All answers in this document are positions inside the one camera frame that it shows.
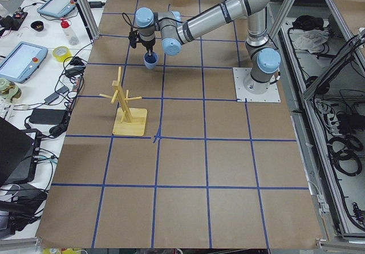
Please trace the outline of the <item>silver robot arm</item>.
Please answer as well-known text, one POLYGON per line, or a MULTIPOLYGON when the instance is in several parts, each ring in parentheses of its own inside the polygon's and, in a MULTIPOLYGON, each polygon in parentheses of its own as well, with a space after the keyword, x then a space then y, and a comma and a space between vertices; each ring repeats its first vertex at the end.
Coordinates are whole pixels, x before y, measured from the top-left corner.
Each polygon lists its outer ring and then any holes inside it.
POLYGON ((142 7, 135 13, 135 24, 130 25, 129 45, 136 48, 138 43, 146 48, 145 66, 153 68, 158 60, 153 47, 155 33, 161 35, 165 54, 173 56, 181 51, 182 45, 229 24, 237 18, 248 20, 246 49, 252 61, 252 69, 243 80, 244 88, 253 94, 265 93, 272 77, 278 71, 281 56, 269 45, 266 8, 271 0, 224 0, 196 16, 182 21, 177 11, 153 12, 142 7))

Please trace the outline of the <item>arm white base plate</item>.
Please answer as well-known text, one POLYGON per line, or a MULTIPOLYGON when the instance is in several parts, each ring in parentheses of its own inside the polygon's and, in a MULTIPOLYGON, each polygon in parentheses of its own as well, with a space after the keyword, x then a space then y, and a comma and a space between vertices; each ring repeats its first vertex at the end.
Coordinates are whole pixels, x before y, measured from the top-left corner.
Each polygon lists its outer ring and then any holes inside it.
POLYGON ((236 100, 249 103, 280 103, 280 95, 274 75, 269 82, 258 83, 251 77, 251 68, 233 67, 236 100))

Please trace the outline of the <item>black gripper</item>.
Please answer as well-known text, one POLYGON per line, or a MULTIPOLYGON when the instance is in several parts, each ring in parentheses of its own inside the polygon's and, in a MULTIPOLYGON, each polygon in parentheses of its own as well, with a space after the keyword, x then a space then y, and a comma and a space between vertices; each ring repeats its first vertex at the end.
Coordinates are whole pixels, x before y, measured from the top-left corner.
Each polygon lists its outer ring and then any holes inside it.
POLYGON ((153 37, 150 41, 145 41, 142 39, 138 30, 132 30, 129 32, 129 45, 135 49, 138 43, 141 43, 147 51, 153 51, 153 47, 156 44, 156 39, 153 37))

